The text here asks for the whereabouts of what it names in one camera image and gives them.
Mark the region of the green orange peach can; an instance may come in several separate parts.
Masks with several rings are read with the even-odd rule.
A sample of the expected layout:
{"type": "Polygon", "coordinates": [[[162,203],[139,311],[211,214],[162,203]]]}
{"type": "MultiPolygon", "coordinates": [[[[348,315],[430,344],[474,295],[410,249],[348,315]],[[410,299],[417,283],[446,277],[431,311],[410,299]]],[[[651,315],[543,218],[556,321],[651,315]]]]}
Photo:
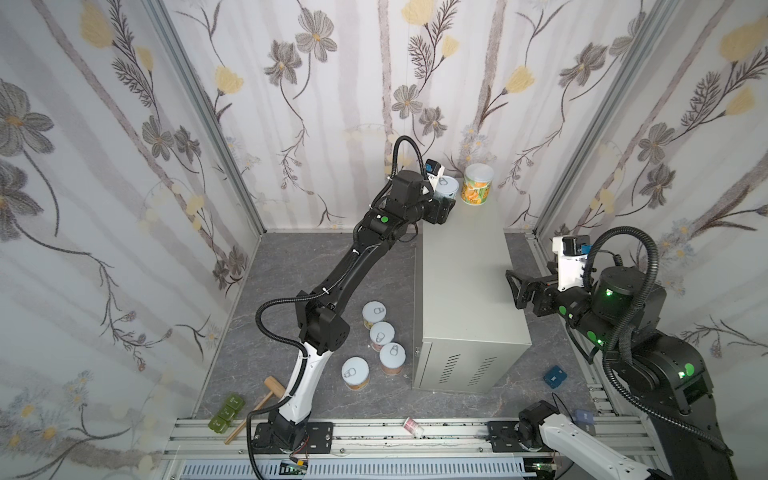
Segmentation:
{"type": "Polygon", "coordinates": [[[487,164],[470,164],[464,172],[461,199],[469,205],[483,205],[490,194],[494,170],[487,164]]]}

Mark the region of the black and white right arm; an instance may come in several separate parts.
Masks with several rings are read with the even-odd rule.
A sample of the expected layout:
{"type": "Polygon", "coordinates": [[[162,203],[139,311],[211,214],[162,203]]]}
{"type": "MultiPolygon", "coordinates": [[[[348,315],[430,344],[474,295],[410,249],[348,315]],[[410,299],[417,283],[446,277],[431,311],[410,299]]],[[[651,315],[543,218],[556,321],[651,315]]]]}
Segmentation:
{"type": "Polygon", "coordinates": [[[601,479],[736,478],[702,355],[657,327],[666,291],[657,281],[660,253],[652,237],[631,226],[611,228],[595,242],[565,236],[557,255],[546,277],[506,271],[515,306],[557,314],[570,334],[590,341],[586,359],[599,357],[611,387],[649,417],[669,469],[630,461],[547,401],[520,412],[520,445],[547,447],[601,479]]]}

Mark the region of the white blue label can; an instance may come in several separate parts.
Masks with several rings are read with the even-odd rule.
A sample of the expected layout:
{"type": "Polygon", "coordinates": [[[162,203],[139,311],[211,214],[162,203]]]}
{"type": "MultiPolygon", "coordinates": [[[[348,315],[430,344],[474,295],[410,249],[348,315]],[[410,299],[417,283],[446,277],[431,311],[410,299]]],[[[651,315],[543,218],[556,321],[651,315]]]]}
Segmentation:
{"type": "Polygon", "coordinates": [[[455,178],[441,176],[435,187],[435,197],[456,199],[459,189],[460,184],[455,178]]]}

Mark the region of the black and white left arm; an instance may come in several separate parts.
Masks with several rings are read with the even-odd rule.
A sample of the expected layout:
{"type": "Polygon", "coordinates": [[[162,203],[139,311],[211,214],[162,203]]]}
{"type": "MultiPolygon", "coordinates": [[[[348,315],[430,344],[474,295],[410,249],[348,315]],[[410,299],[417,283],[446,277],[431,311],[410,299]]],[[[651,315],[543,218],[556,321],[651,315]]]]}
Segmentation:
{"type": "Polygon", "coordinates": [[[268,300],[256,311],[255,324],[267,338],[298,350],[285,393],[272,406],[249,412],[245,420],[248,459],[257,479],[263,477],[256,462],[253,418],[267,414],[267,445],[293,453],[305,443],[313,398],[332,354],[347,340],[350,325],[342,314],[353,293],[372,267],[420,222],[442,225],[455,200],[435,193],[444,167],[425,160],[418,143],[399,136],[392,147],[391,173],[352,230],[352,244],[334,270],[309,292],[268,300]],[[278,335],[263,323],[266,310],[291,304],[299,328],[296,340],[278,335]]]}

